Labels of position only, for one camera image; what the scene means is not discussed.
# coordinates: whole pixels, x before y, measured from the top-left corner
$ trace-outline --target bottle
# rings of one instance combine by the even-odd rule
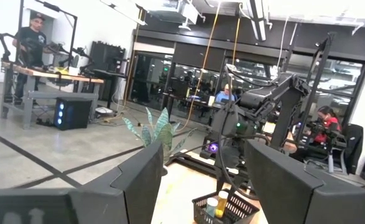
[[[206,213],[209,214],[211,217],[214,217],[216,214],[216,207],[219,202],[215,198],[208,198],[207,205],[206,205]]]
[[[222,216],[224,214],[225,206],[227,205],[227,198],[228,198],[227,192],[225,192],[225,191],[219,192],[219,203],[217,204],[217,207],[216,207],[216,217],[217,218],[222,218]]]

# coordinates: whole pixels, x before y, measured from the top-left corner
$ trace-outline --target black t-shirt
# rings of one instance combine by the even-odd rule
[[[19,37],[21,43],[24,43],[24,40],[31,39],[31,65],[32,66],[42,66],[42,56],[43,56],[43,46],[47,44],[47,37],[42,32],[35,32],[30,27],[22,27],[20,29],[21,36]]]

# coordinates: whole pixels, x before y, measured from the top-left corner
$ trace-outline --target baseball cap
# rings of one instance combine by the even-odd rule
[[[41,14],[41,13],[33,13],[31,19],[37,19],[37,18],[42,19],[43,21],[45,21],[43,14]]]

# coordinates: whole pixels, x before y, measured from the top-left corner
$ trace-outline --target green plant leaf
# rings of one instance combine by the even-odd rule
[[[153,133],[153,139],[157,139],[162,128],[169,123],[169,113],[166,108],[162,110],[158,122],[156,122],[156,127]]]
[[[163,144],[163,165],[165,165],[170,160],[170,148],[169,146]]]
[[[191,137],[193,134],[194,134],[194,131],[196,130],[196,128],[195,129],[192,129],[189,133],[188,133],[188,135],[183,139],[183,140],[181,140],[178,144],[177,144],[177,146],[170,152],[170,155],[171,156],[173,156],[175,153],[177,153],[177,152],[179,152],[179,151],[181,151],[181,148],[182,148],[182,146],[184,145],[184,143],[185,143],[185,141],[187,140],[187,138],[189,138],[189,137]]]
[[[166,145],[168,147],[168,150],[170,151],[173,141],[173,134],[171,133],[170,124],[166,124],[163,126],[156,140],[160,140],[163,145]]]
[[[178,122],[178,124],[176,124],[174,127],[173,127],[173,134],[176,134],[176,130],[178,128],[178,126],[180,126],[180,122]]]
[[[143,126],[141,136],[143,138],[145,147],[149,146],[152,143],[151,131],[149,130],[149,127],[147,125]]]
[[[153,128],[152,114],[151,114],[151,112],[149,111],[149,109],[147,107],[145,107],[145,109],[146,109],[146,113],[148,114],[149,124],[151,125],[151,128]]]
[[[132,132],[135,136],[137,136],[139,139],[141,139],[141,141],[145,144],[145,142],[144,142],[143,138],[142,138],[142,137],[140,136],[140,134],[138,134],[138,132],[135,130],[133,123],[132,123],[129,119],[127,119],[127,118],[123,118],[123,121],[125,121],[126,126],[127,126],[127,129],[128,129],[129,131],[131,131],[131,132]]]

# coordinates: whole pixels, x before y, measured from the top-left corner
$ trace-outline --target metal table frame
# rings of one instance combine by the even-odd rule
[[[91,112],[90,119],[95,119],[95,108],[97,107],[98,92],[100,90],[100,83],[94,83],[93,93],[67,93],[63,91],[44,92],[34,91],[34,85],[36,82],[35,75],[27,75],[27,81],[24,87],[24,98],[21,106],[16,106],[12,103],[12,85],[14,83],[14,70],[12,66],[6,68],[4,72],[4,82],[2,89],[1,100],[1,118],[6,119],[9,110],[13,110],[19,114],[23,114],[23,129],[29,129],[31,126],[32,114],[33,114],[33,100],[35,99],[56,99],[58,97],[71,97],[71,98],[83,98],[91,100]]]

